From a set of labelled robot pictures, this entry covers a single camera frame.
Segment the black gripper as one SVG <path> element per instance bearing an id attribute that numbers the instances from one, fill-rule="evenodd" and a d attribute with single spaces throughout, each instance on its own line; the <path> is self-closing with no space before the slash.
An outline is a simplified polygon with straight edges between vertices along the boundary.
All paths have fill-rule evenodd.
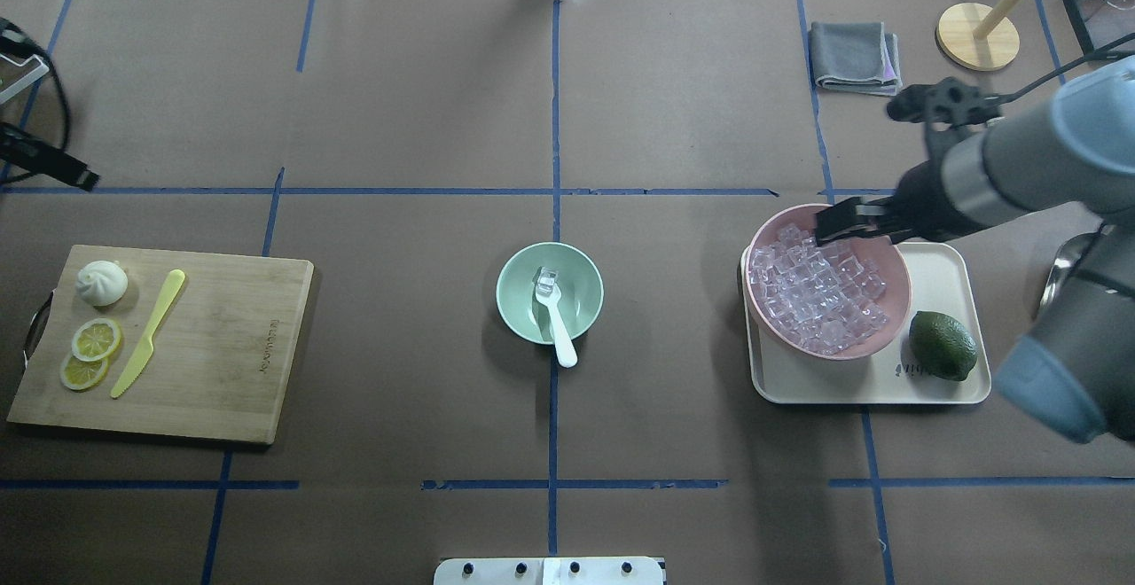
<path id="1" fill-rule="evenodd" d="M 905 173 L 891 197 L 846 199 L 816 214 L 814 239 L 818 246 L 878 237 L 892 243 L 962 237 L 962 216 L 947 197 L 939 164 L 926 160 Z"/>

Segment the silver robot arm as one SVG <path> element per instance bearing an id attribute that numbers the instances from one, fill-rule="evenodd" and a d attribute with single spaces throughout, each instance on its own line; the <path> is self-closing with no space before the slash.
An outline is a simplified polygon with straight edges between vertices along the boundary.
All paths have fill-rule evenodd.
<path id="1" fill-rule="evenodd" d="M 1033 229 L 1076 254 L 994 371 L 997 393 L 1066 440 L 1132 444 L 1132 58 L 1099 65 L 1039 103 L 957 77 L 913 84 L 886 107 L 920 125 L 924 160 L 878 199 L 816 216 L 819 243 L 948 243 Z"/>

